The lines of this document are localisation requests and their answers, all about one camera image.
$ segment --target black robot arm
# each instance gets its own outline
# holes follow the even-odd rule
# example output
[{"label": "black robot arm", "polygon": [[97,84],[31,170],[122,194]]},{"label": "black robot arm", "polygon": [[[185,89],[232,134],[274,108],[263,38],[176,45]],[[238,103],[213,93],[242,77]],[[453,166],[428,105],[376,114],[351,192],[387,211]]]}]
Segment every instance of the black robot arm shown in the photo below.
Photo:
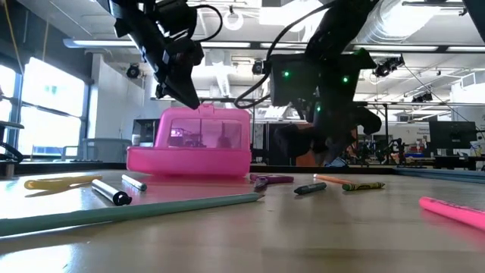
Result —
[{"label": "black robot arm", "polygon": [[[158,81],[156,96],[171,96],[192,109],[199,97],[191,79],[192,68],[201,63],[200,42],[213,38],[222,27],[222,16],[208,5],[190,7],[186,0],[98,0],[116,23],[118,38],[128,35],[150,64]],[[197,8],[210,8],[221,19],[217,32],[200,41],[191,40],[197,23]]]},{"label": "black robot arm", "polygon": [[335,0],[324,5],[318,10],[328,10],[304,54],[268,54],[265,72],[271,104],[291,104],[313,125],[303,130],[289,125],[275,132],[274,141],[289,157],[311,150],[318,164],[331,163],[355,141],[351,131],[357,126],[363,126],[366,134],[380,129],[380,118],[353,102],[360,70],[374,69],[376,64],[364,49],[343,54],[378,2]]}]

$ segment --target pink pencil case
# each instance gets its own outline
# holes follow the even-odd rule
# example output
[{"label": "pink pencil case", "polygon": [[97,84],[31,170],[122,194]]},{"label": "pink pencil case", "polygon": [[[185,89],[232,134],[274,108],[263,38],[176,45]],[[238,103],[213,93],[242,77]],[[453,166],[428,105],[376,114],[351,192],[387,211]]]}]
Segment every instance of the pink pencil case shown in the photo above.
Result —
[{"label": "pink pencil case", "polygon": [[169,108],[153,147],[128,148],[127,169],[153,175],[243,177],[251,163],[249,113],[240,109]]}]

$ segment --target computer monitor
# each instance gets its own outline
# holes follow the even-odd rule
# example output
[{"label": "computer monitor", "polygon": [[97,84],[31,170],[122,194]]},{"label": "computer monitor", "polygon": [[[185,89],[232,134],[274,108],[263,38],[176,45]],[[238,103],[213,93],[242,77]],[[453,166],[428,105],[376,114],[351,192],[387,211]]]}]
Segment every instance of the computer monitor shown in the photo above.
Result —
[{"label": "computer monitor", "polygon": [[433,149],[470,149],[477,140],[477,127],[471,121],[430,121]]},{"label": "computer monitor", "polygon": [[141,146],[153,145],[157,138],[159,119],[136,119],[133,121],[133,132],[140,136]]}]

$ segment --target table surface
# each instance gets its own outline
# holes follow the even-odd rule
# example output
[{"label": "table surface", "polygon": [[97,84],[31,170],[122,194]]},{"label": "table surface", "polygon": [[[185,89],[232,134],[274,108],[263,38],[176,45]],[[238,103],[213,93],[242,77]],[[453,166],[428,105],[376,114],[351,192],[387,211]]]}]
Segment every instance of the table surface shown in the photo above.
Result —
[{"label": "table surface", "polygon": [[[96,173],[133,195],[134,204],[252,189],[244,180],[146,177],[149,189],[137,193],[120,177],[140,174]],[[430,196],[485,209],[483,184],[335,174],[384,182],[386,189],[344,192],[328,183],[325,191],[297,197],[293,190],[313,178],[294,176],[294,184],[269,187],[258,202],[0,238],[0,272],[469,273],[485,267],[484,232],[418,205]],[[0,180],[0,218],[110,206],[86,186],[55,194],[25,190],[28,178]]]}]

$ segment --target white marker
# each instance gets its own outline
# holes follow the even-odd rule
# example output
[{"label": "white marker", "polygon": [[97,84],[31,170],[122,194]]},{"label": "white marker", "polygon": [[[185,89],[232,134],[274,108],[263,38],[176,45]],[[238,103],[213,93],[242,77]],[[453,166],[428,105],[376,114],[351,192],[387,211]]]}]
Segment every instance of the white marker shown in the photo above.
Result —
[{"label": "white marker", "polygon": [[125,175],[125,174],[123,174],[121,176],[121,179],[123,179],[127,183],[131,184],[133,187],[135,187],[138,190],[146,191],[147,186],[146,186],[145,183],[142,183],[142,182],[139,182],[137,180],[134,180],[133,178],[131,178],[131,177]]}]

